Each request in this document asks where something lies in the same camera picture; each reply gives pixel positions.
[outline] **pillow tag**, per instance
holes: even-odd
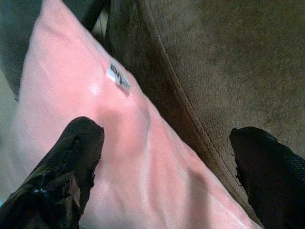
[[[115,83],[122,88],[125,92],[129,93],[130,83],[127,78],[123,75],[120,68],[115,65],[115,63],[110,62],[110,66],[107,69],[106,74],[110,77]]]

